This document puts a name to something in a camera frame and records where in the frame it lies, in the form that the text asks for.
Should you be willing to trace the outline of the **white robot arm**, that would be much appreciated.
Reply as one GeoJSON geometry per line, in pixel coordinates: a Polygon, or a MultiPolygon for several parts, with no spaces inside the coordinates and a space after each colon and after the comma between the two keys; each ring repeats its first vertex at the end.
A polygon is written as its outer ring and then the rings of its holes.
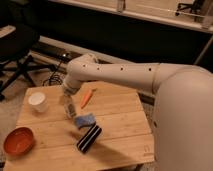
{"type": "Polygon", "coordinates": [[[156,171],[213,171],[213,73],[184,64],[100,64],[84,54],[67,64],[63,89],[74,94],[91,80],[155,95],[156,171]]]}

